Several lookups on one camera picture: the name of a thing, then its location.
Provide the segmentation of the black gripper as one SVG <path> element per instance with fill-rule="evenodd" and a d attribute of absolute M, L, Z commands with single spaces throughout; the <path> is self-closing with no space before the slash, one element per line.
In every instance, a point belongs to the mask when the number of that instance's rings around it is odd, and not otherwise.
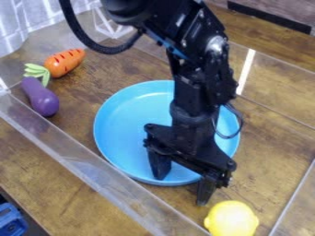
<path fill-rule="evenodd" d="M 162 180 L 176 163 L 196 174 L 196 204 L 205 206 L 216 188 L 226 187 L 236 162 L 237 136 L 222 138 L 208 124 L 200 127 L 146 124 L 144 147 L 153 178 Z"/>

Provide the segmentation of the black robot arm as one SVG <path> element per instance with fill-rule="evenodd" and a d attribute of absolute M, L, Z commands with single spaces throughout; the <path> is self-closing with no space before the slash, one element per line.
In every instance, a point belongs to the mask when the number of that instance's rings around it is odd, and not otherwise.
<path fill-rule="evenodd" d="M 161 180 L 177 162 L 200 175 L 196 203 L 228 186 L 234 161 L 214 143 L 218 109 L 234 98 L 224 26 L 201 0 L 101 0 L 105 13 L 165 47 L 174 80 L 172 125 L 146 124 L 144 147 Z"/>

